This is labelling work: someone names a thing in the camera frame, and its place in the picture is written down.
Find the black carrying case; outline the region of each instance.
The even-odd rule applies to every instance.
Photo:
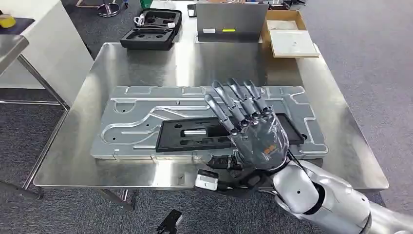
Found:
[[[138,16],[141,14],[145,16],[144,25],[135,25],[120,40],[121,45],[127,49],[169,50],[182,24],[181,11],[146,8]],[[175,27],[168,28],[168,23]]]

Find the white cable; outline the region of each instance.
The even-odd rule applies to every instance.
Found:
[[[133,22],[135,22],[139,27],[141,27],[145,23],[145,16],[141,14],[140,16],[133,18]]]

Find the robot finger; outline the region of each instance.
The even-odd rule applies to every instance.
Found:
[[[256,115],[255,113],[257,110],[254,107],[254,104],[252,101],[248,98],[247,94],[245,94],[242,90],[239,84],[236,82],[234,79],[229,79],[228,85],[231,88],[231,90],[234,92],[235,96],[238,98],[238,101],[240,102],[241,106],[249,116]]]
[[[224,104],[228,107],[228,110],[231,112],[232,116],[239,122],[245,122],[245,116],[242,114],[241,110],[237,107],[234,100],[224,91],[221,83],[214,81],[212,87],[218,93]]]
[[[244,85],[249,94],[252,96],[252,100],[254,101],[260,112],[263,114],[269,114],[268,112],[270,111],[270,108],[267,103],[265,103],[265,100],[261,97],[261,94],[258,91],[257,87],[255,87],[254,83],[249,80],[244,81]]]
[[[211,96],[211,94],[205,94],[204,100],[208,103],[211,110],[219,118],[220,122],[226,128],[226,130],[232,135],[236,135],[238,133],[238,130],[235,128],[234,124],[232,124],[231,120],[229,120],[229,117],[225,114],[222,108],[215,101],[214,97]]]

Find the yellow tape roll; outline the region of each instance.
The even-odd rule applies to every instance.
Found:
[[[16,24],[16,20],[10,15],[0,16],[0,26],[3,28],[10,28]]]

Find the cardboard box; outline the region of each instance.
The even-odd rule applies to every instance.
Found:
[[[267,25],[267,20],[282,20],[282,21],[294,21],[297,25],[295,30],[303,30],[306,31],[306,27],[304,21],[302,20],[301,14],[299,11],[284,11],[284,10],[269,10],[265,16],[265,22],[263,25],[263,29],[261,31],[261,38],[263,40],[263,49],[265,51],[273,51],[271,46],[271,36]],[[292,56],[292,57],[285,57],[285,56],[277,56],[274,55],[275,58],[317,58],[318,56]]]

